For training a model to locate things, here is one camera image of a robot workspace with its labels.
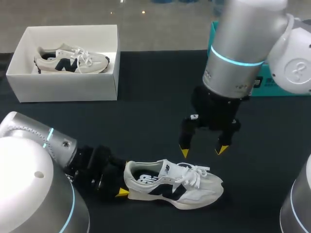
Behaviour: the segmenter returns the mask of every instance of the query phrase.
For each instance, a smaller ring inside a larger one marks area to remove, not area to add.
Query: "black tablecloth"
[[[4,75],[9,56],[0,55],[0,119],[17,111],[128,160],[185,161],[179,126],[194,113],[190,95],[202,81],[206,51],[122,52],[119,100],[101,102],[19,103]],[[242,129],[221,156],[214,151],[219,134],[198,131],[186,162],[223,179],[215,205],[180,211],[157,201],[84,196],[90,232],[279,233],[282,202],[311,152],[310,106],[311,97],[251,98],[238,112]]]

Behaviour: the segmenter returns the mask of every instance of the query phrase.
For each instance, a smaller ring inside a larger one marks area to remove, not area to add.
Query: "floor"
[[[156,1],[0,0],[0,52],[14,52],[28,26],[91,24],[117,24],[122,51],[207,48],[212,2]],[[311,1],[289,0],[288,11],[311,18]]]

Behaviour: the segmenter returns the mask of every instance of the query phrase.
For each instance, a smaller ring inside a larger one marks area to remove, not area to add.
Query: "shoe heel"
[[[129,189],[129,192],[130,193],[128,195],[128,198],[132,200],[156,200],[157,199],[157,196],[141,193],[133,189]]]

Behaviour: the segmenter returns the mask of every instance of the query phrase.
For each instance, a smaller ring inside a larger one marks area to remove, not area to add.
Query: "white shoelace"
[[[189,165],[189,167],[184,167],[182,178],[175,181],[176,183],[182,183],[184,182],[186,185],[191,185],[196,188],[200,188],[200,181],[201,181],[201,176],[206,177],[207,176],[207,171],[209,171],[209,167],[207,166],[194,166],[191,164],[187,163],[179,163],[180,164],[186,164]]]
[[[92,65],[90,54],[88,54],[88,51],[85,51],[83,48],[79,46],[76,46],[76,49],[72,49],[72,51],[74,51],[74,55],[71,56],[71,58],[77,59],[77,67],[78,67],[79,72],[82,74],[80,70],[80,65],[79,65],[80,58],[84,61],[84,63],[87,66],[90,67]]]

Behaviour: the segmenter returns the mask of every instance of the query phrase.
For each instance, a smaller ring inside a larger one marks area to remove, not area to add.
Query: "sneaker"
[[[166,200],[181,210],[197,209],[215,202],[224,192],[222,180],[209,167],[130,161],[124,170],[129,199]]]
[[[103,54],[66,44],[55,50],[39,47],[38,57],[35,57],[39,74],[100,73],[108,67],[109,62],[110,59]]]

